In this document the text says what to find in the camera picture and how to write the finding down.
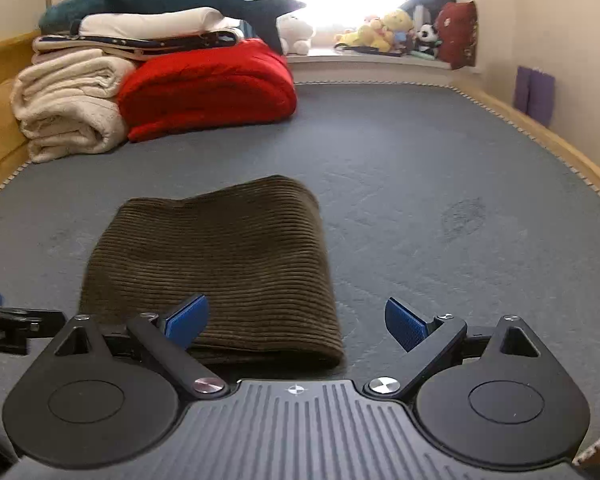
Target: panda plush toy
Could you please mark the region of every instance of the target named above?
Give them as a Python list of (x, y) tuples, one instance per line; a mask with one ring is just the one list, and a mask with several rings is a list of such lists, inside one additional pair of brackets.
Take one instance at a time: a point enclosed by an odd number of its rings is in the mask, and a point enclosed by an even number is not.
[(411, 54), (424, 59), (436, 59), (438, 57), (438, 47), (441, 44), (442, 41), (440, 41), (435, 25), (426, 23), (416, 33), (416, 46)]

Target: folded brown corduroy fabric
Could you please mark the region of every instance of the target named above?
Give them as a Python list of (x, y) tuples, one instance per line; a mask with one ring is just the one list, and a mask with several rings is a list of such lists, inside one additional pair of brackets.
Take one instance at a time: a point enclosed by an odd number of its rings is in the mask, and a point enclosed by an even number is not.
[(129, 200), (91, 255), (80, 311), (117, 324), (195, 293), (210, 307), (191, 349), (203, 362), (342, 358), (318, 203), (293, 179)]

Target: whale tail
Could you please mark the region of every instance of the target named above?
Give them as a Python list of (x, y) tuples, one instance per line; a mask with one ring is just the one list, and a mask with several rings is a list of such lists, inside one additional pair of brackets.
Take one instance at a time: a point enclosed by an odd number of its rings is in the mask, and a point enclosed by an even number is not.
[(276, 20), (279, 16), (302, 9), (306, 4), (298, 0), (248, 0), (244, 21), (253, 27), (256, 35), (271, 50), (282, 54), (282, 44)]

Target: white folded blanket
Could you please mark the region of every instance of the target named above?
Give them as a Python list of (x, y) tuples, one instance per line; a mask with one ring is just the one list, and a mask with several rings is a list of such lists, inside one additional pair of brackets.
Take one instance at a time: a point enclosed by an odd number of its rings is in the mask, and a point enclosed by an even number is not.
[(161, 40), (239, 26), (240, 20), (225, 18), (211, 7), (199, 7), (163, 14), (92, 14), (80, 22), (78, 31), (82, 36)]
[(126, 124), (115, 102), (77, 95), (29, 107), (20, 130), (30, 139), (33, 162), (72, 153), (103, 153), (126, 139)]
[(135, 69), (132, 61), (105, 56), (99, 48), (72, 52), (30, 66), (13, 83), (13, 114), (21, 120), (30, 107), (62, 97), (111, 98), (118, 94), (125, 75)]

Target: folded garment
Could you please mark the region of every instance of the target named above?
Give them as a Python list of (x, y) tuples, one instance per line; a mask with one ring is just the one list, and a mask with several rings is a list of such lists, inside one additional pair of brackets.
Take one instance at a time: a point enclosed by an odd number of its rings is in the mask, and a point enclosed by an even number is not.
[(293, 77), (283, 56), (261, 40), (152, 59), (118, 95), (129, 140), (170, 132), (269, 123), (296, 110)]
[(22, 116), (20, 130), (30, 139), (33, 162), (108, 152), (126, 139), (126, 124), (115, 102), (86, 95), (33, 104)]
[(209, 300), (194, 341), (205, 363), (342, 358), (318, 203), (293, 179), (129, 200), (91, 254), (80, 312), (117, 324), (193, 294)]
[(162, 14), (92, 14), (75, 22), (72, 34), (77, 36), (110, 36), (159, 40), (239, 27), (240, 20), (225, 18), (211, 7), (164, 12)]
[(40, 36), (33, 41), (36, 54), (34, 61), (40, 62), (39, 55), (69, 49), (99, 48), (107, 54), (127, 59), (146, 61), (156, 56), (187, 52), (216, 46), (234, 46), (244, 39), (239, 28), (224, 28), (215, 32), (203, 32), (182, 38), (163, 38), (162, 40), (135, 40), (131, 38), (110, 38), (107, 36), (69, 36), (50, 34)]
[(113, 97), (118, 93), (123, 77), (135, 69), (131, 61), (105, 56), (97, 48), (30, 66), (20, 72), (13, 83), (13, 114), (21, 120), (33, 105), (62, 97)]

